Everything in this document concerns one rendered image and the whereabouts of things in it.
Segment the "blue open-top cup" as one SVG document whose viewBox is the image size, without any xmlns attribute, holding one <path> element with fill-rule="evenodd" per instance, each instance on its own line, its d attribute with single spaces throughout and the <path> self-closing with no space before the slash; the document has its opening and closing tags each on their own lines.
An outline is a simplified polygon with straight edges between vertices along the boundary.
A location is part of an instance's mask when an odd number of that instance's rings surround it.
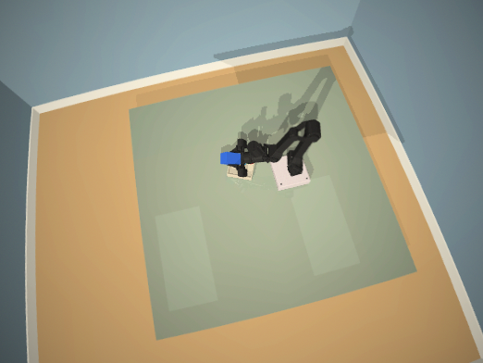
<svg viewBox="0 0 483 363">
<path fill-rule="evenodd" d="M 231 153 L 231 152 L 220 153 L 220 164 L 240 165 L 241 164 L 241 154 Z"/>
</svg>

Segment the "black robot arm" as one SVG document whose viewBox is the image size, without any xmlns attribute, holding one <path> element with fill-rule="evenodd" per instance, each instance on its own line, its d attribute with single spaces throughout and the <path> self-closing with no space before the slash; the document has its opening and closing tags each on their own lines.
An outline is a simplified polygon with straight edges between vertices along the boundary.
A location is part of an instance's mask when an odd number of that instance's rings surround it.
<svg viewBox="0 0 483 363">
<path fill-rule="evenodd" d="M 304 128 L 303 136 L 298 135 L 298 131 Z M 287 153 L 287 168 L 292 176 L 302 174 L 303 155 L 311 142 L 321 139 L 320 122 L 312 119 L 303 121 L 296 127 L 290 127 L 289 131 L 279 140 L 277 144 L 264 144 L 251 141 L 247 144 L 247 150 L 254 157 L 254 162 L 273 162 L 276 163 L 282 158 L 283 152 L 294 142 L 300 141 L 295 150 Z M 267 153 L 268 149 L 268 153 Z"/>
</svg>

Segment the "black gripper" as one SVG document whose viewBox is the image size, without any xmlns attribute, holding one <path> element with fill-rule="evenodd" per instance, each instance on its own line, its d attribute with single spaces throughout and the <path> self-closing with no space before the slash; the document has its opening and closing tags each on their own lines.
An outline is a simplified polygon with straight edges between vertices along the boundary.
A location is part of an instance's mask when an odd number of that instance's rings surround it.
<svg viewBox="0 0 483 363">
<path fill-rule="evenodd" d="M 247 169 L 245 168 L 245 164 L 255 163 L 254 157 L 250 152 L 244 152 L 244 148 L 247 148 L 247 141 L 244 139 L 238 139 L 236 147 L 230 151 L 231 153 L 241 153 L 240 165 L 228 164 L 228 166 L 231 166 L 238 171 L 238 177 L 247 177 Z"/>
</svg>

